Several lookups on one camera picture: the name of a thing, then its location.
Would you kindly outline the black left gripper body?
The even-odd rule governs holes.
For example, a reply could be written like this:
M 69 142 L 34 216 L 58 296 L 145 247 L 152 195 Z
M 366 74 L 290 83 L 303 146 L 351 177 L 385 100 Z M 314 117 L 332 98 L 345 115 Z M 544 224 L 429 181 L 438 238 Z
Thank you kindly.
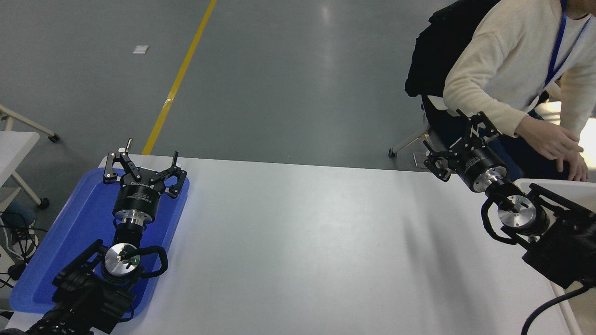
M 163 193 L 163 182 L 158 182 L 155 185 L 141 184 L 136 181 L 122 184 L 113 208 L 113 215 L 118 217 L 125 211 L 136 210 L 148 217 L 155 217 Z

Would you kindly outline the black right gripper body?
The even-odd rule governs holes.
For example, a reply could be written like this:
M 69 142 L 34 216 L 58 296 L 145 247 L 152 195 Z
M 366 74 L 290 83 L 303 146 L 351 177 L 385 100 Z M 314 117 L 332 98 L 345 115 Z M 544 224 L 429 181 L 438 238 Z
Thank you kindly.
M 488 146 L 458 142 L 451 146 L 451 152 L 451 168 L 470 190 L 488 190 L 507 182 L 508 167 Z

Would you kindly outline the person's right hand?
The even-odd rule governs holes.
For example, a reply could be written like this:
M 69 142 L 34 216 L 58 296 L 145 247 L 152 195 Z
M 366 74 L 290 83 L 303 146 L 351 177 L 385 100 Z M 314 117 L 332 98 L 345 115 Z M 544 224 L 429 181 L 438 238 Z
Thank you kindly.
M 564 127 L 525 116 L 515 128 L 515 134 L 521 136 L 536 152 L 553 161 L 576 161 L 581 158 L 583 147 L 579 138 Z

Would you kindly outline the person's left hand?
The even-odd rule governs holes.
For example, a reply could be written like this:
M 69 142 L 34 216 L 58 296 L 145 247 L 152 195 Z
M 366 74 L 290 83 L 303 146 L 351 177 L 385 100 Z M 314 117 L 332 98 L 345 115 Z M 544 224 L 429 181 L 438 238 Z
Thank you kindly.
M 561 174 L 561 180 L 587 182 L 589 170 L 584 158 L 580 153 L 571 151 L 560 155 L 556 159 L 557 171 Z

